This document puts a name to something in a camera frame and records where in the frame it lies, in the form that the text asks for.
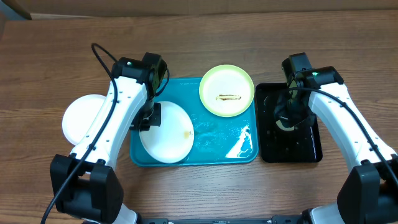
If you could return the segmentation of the teal plastic tray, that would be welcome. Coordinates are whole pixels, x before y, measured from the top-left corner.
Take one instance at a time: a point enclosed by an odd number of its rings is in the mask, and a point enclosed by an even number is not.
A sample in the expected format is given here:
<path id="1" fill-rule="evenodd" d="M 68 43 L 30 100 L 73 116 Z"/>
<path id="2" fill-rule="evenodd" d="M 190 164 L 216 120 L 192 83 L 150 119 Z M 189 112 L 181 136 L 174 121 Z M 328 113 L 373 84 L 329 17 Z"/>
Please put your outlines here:
<path id="1" fill-rule="evenodd" d="M 191 118 L 194 142 L 187 157 L 173 166 L 243 164 L 259 152 L 255 106 L 240 115 L 223 118 L 210 113 L 199 96 L 200 78 L 171 78 L 156 101 L 181 106 Z"/>

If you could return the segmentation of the white plate with stain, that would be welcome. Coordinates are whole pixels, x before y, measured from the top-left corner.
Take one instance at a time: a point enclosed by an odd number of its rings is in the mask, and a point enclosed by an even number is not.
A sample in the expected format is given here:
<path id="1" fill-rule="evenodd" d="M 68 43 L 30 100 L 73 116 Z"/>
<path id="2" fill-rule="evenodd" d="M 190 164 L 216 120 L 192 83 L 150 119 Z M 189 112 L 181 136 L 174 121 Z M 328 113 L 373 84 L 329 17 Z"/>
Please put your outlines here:
<path id="1" fill-rule="evenodd" d="M 105 98 L 97 94 L 85 95 L 76 99 L 66 109 L 62 119 L 62 131 L 71 144 L 75 146 L 83 139 Z"/>

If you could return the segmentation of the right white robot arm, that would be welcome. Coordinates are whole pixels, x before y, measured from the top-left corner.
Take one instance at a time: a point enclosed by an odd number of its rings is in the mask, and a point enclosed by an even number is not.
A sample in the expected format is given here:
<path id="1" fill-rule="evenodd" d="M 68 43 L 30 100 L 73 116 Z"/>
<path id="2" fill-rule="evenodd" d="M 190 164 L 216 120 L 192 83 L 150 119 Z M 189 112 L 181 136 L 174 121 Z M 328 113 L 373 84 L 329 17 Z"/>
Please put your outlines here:
<path id="1" fill-rule="evenodd" d="M 370 127 L 333 67 L 285 68 L 288 89 L 274 116 L 284 128 L 318 116 L 337 143 L 349 170 L 335 202 L 303 213 L 303 223 L 397 221 L 397 153 Z"/>

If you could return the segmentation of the light green plate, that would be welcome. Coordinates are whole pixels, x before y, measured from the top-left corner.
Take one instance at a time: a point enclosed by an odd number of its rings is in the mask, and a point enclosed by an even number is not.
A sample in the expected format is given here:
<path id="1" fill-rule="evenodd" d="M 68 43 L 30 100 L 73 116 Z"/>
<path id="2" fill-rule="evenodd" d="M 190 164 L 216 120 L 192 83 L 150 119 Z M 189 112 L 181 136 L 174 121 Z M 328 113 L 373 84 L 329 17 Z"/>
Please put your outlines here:
<path id="1" fill-rule="evenodd" d="M 201 79 L 199 96 L 203 106 L 220 117 L 245 112 L 254 99 L 254 83 L 249 74 L 235 65 L 218 65 Z"/>

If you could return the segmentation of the black plastic tray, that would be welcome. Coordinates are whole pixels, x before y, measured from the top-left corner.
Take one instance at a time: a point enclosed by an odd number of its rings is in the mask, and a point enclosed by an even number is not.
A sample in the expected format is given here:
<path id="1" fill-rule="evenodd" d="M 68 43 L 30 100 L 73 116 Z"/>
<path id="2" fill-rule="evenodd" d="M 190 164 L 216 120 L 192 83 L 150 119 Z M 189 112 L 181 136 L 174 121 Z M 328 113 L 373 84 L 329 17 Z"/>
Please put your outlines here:
<path id="1" fill-rule="evenodd" d="M 286 83 L 260 83 L 255 89 L 255 111 L 259 153 L 268 163 L 320 162 L 323 158 L 317 117 L 313 126 L 296 126 L 284 131 L 274 119 L 276 93 Z"/>

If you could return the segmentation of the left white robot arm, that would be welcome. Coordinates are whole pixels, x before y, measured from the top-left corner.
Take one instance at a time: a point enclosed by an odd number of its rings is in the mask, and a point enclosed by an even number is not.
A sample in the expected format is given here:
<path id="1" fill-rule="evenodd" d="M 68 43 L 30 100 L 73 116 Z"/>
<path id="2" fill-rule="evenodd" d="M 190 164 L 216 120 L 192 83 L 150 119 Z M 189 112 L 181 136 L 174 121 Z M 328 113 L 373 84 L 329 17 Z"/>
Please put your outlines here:
<path id="1" fill-rule="evenodd" d="M 89 129 L 68 156 L 57 154 L 50 164 L 52 204 L 59 212 L 96 223 L 138 221 L 138 214 L 123 203 L 114 170 L 130 128 L 160 126 L 154 98 L 167 72 L 166 62 L 152 53 L 114 63 L 108 94 Z"/>

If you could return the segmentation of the yellow green sponge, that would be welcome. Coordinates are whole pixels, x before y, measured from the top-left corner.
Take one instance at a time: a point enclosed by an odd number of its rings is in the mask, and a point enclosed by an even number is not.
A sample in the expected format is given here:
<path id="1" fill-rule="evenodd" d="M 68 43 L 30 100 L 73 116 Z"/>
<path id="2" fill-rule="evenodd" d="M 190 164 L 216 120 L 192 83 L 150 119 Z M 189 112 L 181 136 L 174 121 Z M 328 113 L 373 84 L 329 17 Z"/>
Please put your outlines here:
<path id="1" fill-rule="evenodd" d="M 274 117 L 278 127 L 284 131 L 293 131 L 297 121 L 297 90 L 281 90 L 277 96 Z"/>

